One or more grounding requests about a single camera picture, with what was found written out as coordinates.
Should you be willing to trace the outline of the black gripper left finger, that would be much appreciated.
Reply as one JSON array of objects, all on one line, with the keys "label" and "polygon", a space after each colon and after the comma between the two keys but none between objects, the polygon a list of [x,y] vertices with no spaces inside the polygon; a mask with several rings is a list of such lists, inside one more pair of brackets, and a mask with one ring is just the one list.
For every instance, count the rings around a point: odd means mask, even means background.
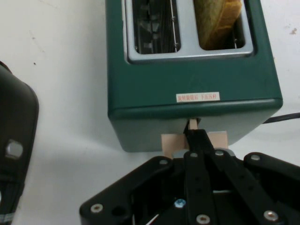
[{"label": "black gripper left finger", "polygon": [[216,225],[218,217],[205,160],[213,149],[203,129],[185,131],[182,158],[153,157],[80,209],[83,225]]}]

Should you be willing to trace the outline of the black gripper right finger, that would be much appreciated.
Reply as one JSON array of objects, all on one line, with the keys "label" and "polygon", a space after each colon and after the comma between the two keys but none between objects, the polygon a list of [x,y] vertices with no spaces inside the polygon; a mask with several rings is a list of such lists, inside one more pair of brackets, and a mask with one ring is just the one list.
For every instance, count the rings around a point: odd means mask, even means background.
[{"label": "black gripper right finger", "polygon": [[241,202],[239,210],[254,225],[300,223],[300,168],[254,152],[243,160],[215,149],[205,130],[195,131],[195,150],[204,155],[218,187],[227,186]]}]

